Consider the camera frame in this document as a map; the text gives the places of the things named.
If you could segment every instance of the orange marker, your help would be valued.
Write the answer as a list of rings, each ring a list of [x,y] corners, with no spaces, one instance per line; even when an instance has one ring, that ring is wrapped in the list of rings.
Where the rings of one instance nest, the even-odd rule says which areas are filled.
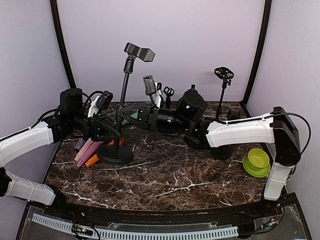
[[[114,140],[112,140],[108,145],[113,145],[114,144]],[[125,142],[125,138],[123,137],[123,138],[120,138],[120,143],[119,143],[119,145],[121,146],[122,144],[124,144],[124,142]],[[86,163],[85,163],[85,165],[86,165],[86,167],[87,168],[89,168],[89,167],[91,167],[92,165],[94,165],[96,162],[98,162],[99,161],[99,159],[98,159],[98,157],[97,157],[97,154],[95,154],[93,157],[91,157]]]

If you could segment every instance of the white wall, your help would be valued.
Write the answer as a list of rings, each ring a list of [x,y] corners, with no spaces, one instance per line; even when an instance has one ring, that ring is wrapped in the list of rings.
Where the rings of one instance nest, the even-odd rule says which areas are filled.
[[[68,88],[49,0],[0,0],[0,138],[31,126]],[[5,168],[41,183],[57,145]],[[26,202],[0,197],[0,240],[16,239]]]
[[[257,79],[248,104],[252,115],[282,106],[312,127],[310,145],[287,189],[296,192],[314,239],[320,235],[320,1],[275,0]],[[294,119],[303,147],[308,129]]]
[[[60,17],[74,78],[86,93],[109,90],[119,101],[127,42],[151,48],[152,63],[135,61],[127,100],[144,101],[143,76],[175,89],[174,99],[196,84],[218,101],[214,69],[235,73],[226,101],[246,90],[261,27],[264,0],[60,0]]]

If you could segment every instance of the round black base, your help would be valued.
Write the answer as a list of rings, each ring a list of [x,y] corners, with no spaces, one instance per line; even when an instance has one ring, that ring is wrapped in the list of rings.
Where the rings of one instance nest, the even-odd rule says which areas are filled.
[[[125,146],[119,146],[119,150],[114,151],[113,145],[102,145],[96,154],[100,161],[109,164],[128,164],[134,159],[134,153]]]
[[[211,155],[218,160],[227,160],[232,156],[234,149],[230,145],[212,147],[210,149]]]

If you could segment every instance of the green bowl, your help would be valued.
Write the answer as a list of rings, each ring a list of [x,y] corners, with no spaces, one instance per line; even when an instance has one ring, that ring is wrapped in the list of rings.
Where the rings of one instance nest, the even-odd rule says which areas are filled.
[[[259,148],[253,148],[248,153],[248,164],[253,170],[260,170],[266,168],[270,164],[268,154]]]
[[[248,154],[246,154],[243,157],[242,164],[243,164],[245,171],[248,174],[250,174],[251,176],[254,176],[256,178],[264,178],[264,177],[268,176],[268,174],[270,173],[270,169],[271,169],[270,163],[264,168],[259,168],[259,170],[252,169],[251,165],[250,165],[249,158],[248,158]]]

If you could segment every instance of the ventilation grille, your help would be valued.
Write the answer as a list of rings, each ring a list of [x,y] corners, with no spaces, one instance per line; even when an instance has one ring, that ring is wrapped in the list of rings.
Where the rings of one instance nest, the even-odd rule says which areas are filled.
[[[43,226],[55,229],[60,232],[72,234],[72,222],[65,220],[57,220],[47,216],[34,213],[32,221]],[[95,228],[101,240],[215,240],[225,239],[230,237],[237,237],[238,227],[228,227],[207,231],[194,232],[174,232],[174,233],[143,233],[143,232],[128,232],[128,231],[114,231],[102,228]],[[91,239],[98,239],[97,233],[94,231]]]

